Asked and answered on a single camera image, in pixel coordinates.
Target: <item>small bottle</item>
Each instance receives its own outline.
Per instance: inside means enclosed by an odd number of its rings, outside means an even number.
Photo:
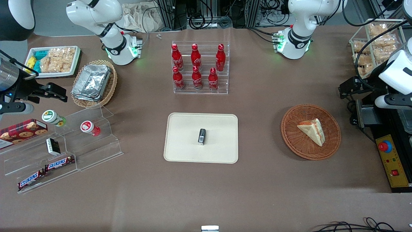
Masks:
[[[216,53],[216,69],[218,72],[222,72],[225,68],[226,54],[223,51],[224,49],[225,46],[222,43],[218,45],[218,52]]]
[[[216,74],[216,69],[211,68],[209,74],[209,89],[211,91],[218,90],[218,75]]]
[[[54,110],[46,110],[42,114],[43,121],[53,124],[55,126],[63,126],[66,123],[66,119],[58,115]]]
[[[201,90],[203,88],[202,75],[199,72],[198,66],[193,66],[192,79],[193,79],[194,89]]]
[[[173,64],[181,71],[183,70],[183,57],[180,53],[177,44],[172,44],[172,59]]]
[[[202,70],[202,60],[201,60],[201,55],[200,52],[197,50],[197,44],[192,44],[192,54],[190,55],[190,58],[192,59],[192,65],[193,66],[198,66],[199,71]]]
[[[179,72],[179,69],[176,66],[173,67],[173,81],[175,83],[175,87],[177,90],[183,90],[185,88],[185,82],[183,81],[183,76]]]
[[[100,134],[100,127],[93,124],[91,121],[84,121],[80,125],[80,129],[87,134],[91,134],[92,136],[97,136]]]

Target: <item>yellow control panel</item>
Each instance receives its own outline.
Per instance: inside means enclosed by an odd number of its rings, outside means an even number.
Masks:
[[[408,187],[409,183],[393,144],[392,136],[386,135],[376,139],[376,144],[391,187]]]

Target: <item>foil container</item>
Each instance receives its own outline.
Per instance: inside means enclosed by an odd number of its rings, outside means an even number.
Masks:
[[[101,100],[110,73],[111,69],[106,65],[86,65],[72,89],[72,95],[80,100],[94,102]]]

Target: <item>beige tray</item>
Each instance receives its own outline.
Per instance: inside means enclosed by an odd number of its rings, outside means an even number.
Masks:
[[[201,128],[206,129],[203,146],[197,142]],[[164,158],[176,162],[236,163],[236,115],[171,113],[167,122]]]

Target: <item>emergency stop button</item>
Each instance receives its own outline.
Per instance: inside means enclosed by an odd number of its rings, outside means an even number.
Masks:
[[[378,149],[382,152],[389,153],[392,151],[392,144],[388,140],[384,140],[378,144]]]
[[[392,170],[392,175],[399,175],[398,170]]]

